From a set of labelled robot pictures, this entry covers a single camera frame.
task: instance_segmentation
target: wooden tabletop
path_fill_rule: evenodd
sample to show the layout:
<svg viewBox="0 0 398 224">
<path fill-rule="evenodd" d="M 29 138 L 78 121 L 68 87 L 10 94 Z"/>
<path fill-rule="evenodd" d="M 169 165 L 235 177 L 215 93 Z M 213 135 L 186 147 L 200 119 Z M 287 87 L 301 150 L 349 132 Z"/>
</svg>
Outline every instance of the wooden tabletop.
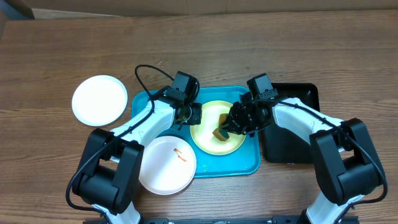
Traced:
<svg viewBox="0 0 398 224">
<path fill-rule="evenodd" d="M 83 80 L 107 74 L 125 84 L 131 105 L 142 91 L 134 76 L 142 63 L 189 73 L 203 86 L 245 86 L 263 72 L 273 82 L 316 84 L 322 112 L 366 123 L 386 171 L 387 198 L 349 214 L 363 223 L 398 222 L 398 11 L 344 11 L 7 22 L 0 41 L 0 223 L 98 217 L 65 201 L 93 130 L 74 117 L 72 94 Z M 170 83 L 153 70 L 139 72 L 149 89 Z M 130 116 L 128 106 L 104 129 Z M 298 215 L 318 193 L 312 165 L 263 159 L 253 175 L 195 179 L 168 197 L 141 190 L 134 204 L 144 217 L 259 218 Z"/>
</svg>

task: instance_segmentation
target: tray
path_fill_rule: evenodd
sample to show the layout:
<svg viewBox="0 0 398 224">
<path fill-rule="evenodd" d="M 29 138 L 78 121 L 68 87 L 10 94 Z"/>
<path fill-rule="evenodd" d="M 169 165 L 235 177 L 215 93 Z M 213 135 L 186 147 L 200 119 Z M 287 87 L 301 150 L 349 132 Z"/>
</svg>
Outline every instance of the tray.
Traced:
<svg viewBox="0 0 398 224">
<path fill-rule="evenodd" d="M 200 88 L 198 98 L 195 102 L 207 103 L 213 100 L 224 100 L 234 103 L 239 96 L 249 90 L 243 86 L 218 86 Z M 146 92 L 140 92 L 134 97 L 131 106 L 131 115 L 134 117 L 147 105 L 148 96 Z M 261 156 L 259 138 L 246 137 L 239 149 L 224 156 L 214 156 L 202 151 L 194 142 L 190 134 L 189 126 L 183 126 L 181 130 L 168 129 L 159 136 L 176 136 L 184 139 L 193 148 L 197 157 L 197 171 L 194 178 L 202 177 L 225 177 L 232 175 L 249 175 L 260 167 Z"/>
</svg>

